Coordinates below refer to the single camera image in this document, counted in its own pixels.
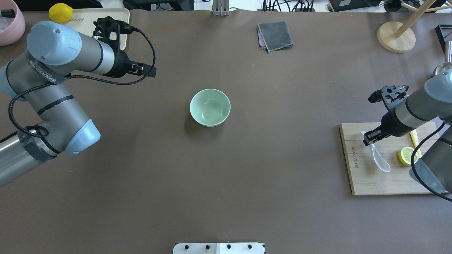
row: white tray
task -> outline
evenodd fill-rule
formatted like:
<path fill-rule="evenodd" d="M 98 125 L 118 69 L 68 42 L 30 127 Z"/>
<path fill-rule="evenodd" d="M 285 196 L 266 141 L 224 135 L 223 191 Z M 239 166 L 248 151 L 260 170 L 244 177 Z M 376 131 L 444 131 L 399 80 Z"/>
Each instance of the white tray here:
<path fill-rule="evenodd" d="M 130 12 L 126 8 L 74 9 L 72 18 L 68 22 L 63 23 L 63 25 L 72 27 L 77 32 L 92 37 L 95 28 L 93 21 L 107 16 L 129 23 Z M 126 41 L 127 35 L 121 34 L 121 50 L 126 48 Z"/>

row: white plate with holes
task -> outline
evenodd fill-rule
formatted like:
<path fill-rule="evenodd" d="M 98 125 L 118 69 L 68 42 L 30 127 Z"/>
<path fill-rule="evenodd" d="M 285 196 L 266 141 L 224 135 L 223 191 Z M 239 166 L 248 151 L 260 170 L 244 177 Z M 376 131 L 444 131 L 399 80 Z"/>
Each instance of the white plate with holes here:
<path fill-rule="evenodd" d="M 72 18 L 68 22 L 63 23 L 63 25 L 72 27 L 77 32 L 92 37 L 95 28 L 93 21 L 107 16 L 129 23 L 130 12 L 126 8 L 74 9 Z M 127 35 L 121 34 L 121 50 L 126 48 L 126 42 Z"/>
<path fill-rule="evenodd" d="M 265 254 L 265 243 L 181 243 L 173 254 Z"/>

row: wooden rod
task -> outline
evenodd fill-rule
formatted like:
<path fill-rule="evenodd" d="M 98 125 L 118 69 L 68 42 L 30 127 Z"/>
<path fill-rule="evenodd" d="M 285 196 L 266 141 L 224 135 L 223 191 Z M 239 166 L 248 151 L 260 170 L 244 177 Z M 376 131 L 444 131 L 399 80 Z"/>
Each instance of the wooden rod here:
<path fill-rule="evenodd" d="M 430 8 L 426 12 L 437 11 L 437 10 L 441 10 L 441 9 L 449 9 L 449 8 L 452 8 L 452 5 L 439 6 L 439 7 L 436 7 L 436 8 Z"/>
<path fill-rule="evenodd" d="M 417 12 L 413 13 L 413 15 L 411 15 L 411 17 L 408 19 L 408 21 L 403 24 L 399 30 L 397 30 L 397 32 L 394 34 L 394 36 L 396 38 L 400 37 L 403 33 L 405 33 L 406 30 L 408 30 L 408 28 L 410 28 L 410 26 L 412 26 L 416 20 L 418 20 L 420 18 L 420 16 L 422 16 L 422 14 L 424 14 L 424 12 L 430 7 L 432 6 L 432 4 L 435 2 L 436 0 L 426 0 L 418 9 Z"/>
<path fill-rule="evenodd" d="M 401 2 L 400 5 L 401 5 L 402 7 L 405 7 L 405 8 L 407 8 L 407 9 L 410 9 L 410 10 L 412 10 L 412 11 L 418 11 L 418 8 L 415 8 L 415 7 L 409 5 L 409 4 L 405 3 L 405 2 Z"/>

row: metal bracket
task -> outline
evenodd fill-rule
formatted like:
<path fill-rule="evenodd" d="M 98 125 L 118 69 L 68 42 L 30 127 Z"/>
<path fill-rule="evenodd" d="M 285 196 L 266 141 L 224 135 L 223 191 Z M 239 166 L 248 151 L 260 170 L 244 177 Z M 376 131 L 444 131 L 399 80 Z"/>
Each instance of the metal bracket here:
<path fill-rule="evenodd" d="M 447 29 L 450 32 L 444 36 L 443 29 Z M 439 43 L 441 44 L 441 48 L 443 49 L 443 52 L 446 53 L 446 37 L 449 36 L 452 33 L 452 25 L 438 25 L 435 28 L 436 35 L 438 36 Z"/>
<path fill-rule="evenodd" d="M 407 85 L 383 86 L 382 89 L 373 92 L 369 96 L 368 100 L 370 103 L 383 101 L 386 109 L 389 112 L 392 112 L 392 111 L 394 111 L 394 109 L 396 108 L 396 106 L 399 103 L 401 103 L 404 99 L 406 99 L 408 97 L 408 94 L 406 91 L 408 91 Z"/>
<path fill-rule="evenodd" d="M 265 254 L 265 243 L 180 243 L 173 254 Z"/>
<path fill-rule="evenodd" d="M 229 0 L 213 0 L 212 14 L 214 16 L 229 16 Z"/>

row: white spoon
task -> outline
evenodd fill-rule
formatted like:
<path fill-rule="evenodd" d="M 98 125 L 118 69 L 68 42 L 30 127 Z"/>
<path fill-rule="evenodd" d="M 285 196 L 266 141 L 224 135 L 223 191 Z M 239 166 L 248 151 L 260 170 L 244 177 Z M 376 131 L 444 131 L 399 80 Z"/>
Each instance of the white spoon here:
<path fill-rule="evenodd" d="M 375 147 L 375 144 L 370 144 L 370 147 L 372 148 L 373 153 L 373 159 L 375 161 L 375 164 L 383 171 L 389 172 L 391 171 L 391 166 L 389 166 L 389 163 L 380 155 L 380 153 L 377 151 L 377 148 Z"/>

